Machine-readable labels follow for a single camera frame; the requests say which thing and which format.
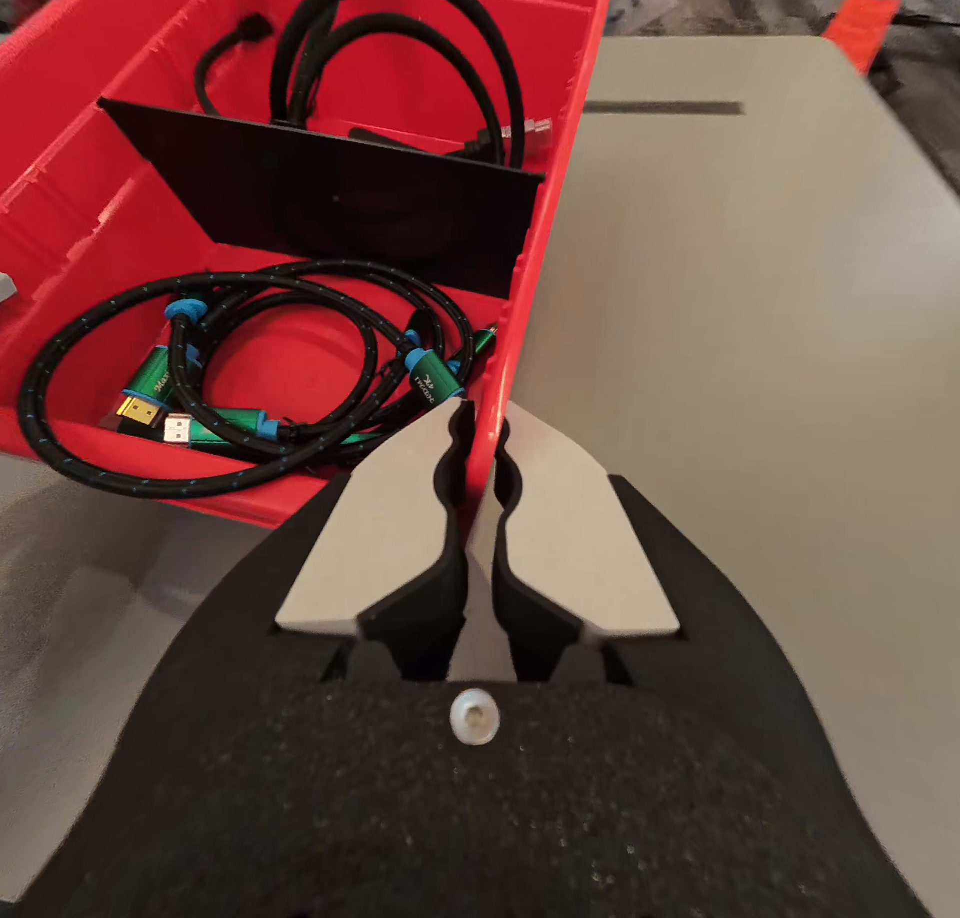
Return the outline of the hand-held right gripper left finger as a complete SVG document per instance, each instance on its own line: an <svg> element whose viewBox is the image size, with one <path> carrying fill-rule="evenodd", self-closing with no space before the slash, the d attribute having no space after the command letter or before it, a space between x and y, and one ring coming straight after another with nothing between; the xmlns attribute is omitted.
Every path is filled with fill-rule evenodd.
<svg viewBox="0 0 960 918"><path fill-rule="evenodd" d="M469 589L457 511L473 414L448 399L354 468L275 613L278 639L374 648L404 679L449 676Z"/></svg>

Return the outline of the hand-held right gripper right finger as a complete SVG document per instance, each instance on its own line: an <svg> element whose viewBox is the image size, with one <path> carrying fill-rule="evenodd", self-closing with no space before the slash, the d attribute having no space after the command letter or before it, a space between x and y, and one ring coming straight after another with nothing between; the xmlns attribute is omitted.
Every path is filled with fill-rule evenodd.
<svg viewBox="0 0 960 918"><path fill-rule="evenodd" d="M550 678L569 648L676 638L677 613L607 470L514 402L496 450L491 599L516 678Z"/></svg>

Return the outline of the red plastic bin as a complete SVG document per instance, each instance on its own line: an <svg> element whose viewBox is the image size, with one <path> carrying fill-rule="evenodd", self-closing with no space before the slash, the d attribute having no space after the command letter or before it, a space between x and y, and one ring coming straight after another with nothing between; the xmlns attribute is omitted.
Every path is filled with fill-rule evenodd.
<svg viewBox="0 0 960 918"><path fill-rule="evenodd" d="M341 260L210 240L98 106L107 97L544 174L508 298L428 282L474 328L498 327L464 397L475 416L464 496L477 503L609 2L51 0L2 44L2 274L13 286L2 302L2 451L46 464L18 425L25 372L54 333L115 292L196 272ZM54 434L129 475L238 471L245 460L166 445L162 422L145 430L117 415L123 390L166 339L164 308L155 299L124 312L68 355L47 397ZM272 310L227 339L203 393L216 407L316 421L349 394L362 355L336 312ZM247 491L154 501L276 527L367 457Z"/></svg>

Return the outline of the black bin divider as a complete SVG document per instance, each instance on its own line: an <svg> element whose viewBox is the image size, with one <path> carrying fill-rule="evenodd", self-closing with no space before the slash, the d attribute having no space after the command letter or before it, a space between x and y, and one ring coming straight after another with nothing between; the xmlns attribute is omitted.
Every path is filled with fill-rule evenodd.
<svg viewBox="0 0 960 918"><path fill-rule="evenodd" d="M100 97L210 240L506 299L542 173Z"/></svg>

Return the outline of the orange floor marker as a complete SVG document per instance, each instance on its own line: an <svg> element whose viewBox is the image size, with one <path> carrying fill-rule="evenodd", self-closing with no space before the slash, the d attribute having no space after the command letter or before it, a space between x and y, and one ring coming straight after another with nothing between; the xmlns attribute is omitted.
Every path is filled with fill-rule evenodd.
<svg viewBox="0 0 960 918"><path fill-rule="evenodd" d="M904 5L905 0L838 0L822 37L833 42L865 77Z"/></svg>

